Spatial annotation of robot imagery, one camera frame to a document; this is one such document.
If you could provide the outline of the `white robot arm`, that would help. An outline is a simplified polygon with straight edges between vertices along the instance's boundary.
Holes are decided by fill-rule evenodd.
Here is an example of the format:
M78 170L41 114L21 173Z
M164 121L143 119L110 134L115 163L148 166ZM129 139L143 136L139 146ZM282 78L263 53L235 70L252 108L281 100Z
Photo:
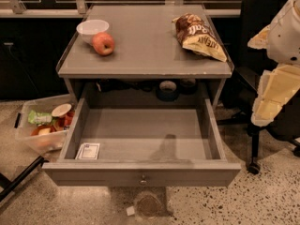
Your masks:
M288 0L274 19L247 45L266 49L267 57L277 62L265 70L252 106L251 122L265 127L274 121L282 107L300 89L300 0Z

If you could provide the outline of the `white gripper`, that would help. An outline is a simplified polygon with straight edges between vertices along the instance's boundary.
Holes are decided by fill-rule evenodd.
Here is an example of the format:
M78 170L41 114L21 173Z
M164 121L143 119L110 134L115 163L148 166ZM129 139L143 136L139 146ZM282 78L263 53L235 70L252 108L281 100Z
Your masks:
M257 50L267 47L268 57L281 63L272 71L263 72L252 106L251 122L265 127L300 89L299 4L285 5L270 26L266 25L247 45Z

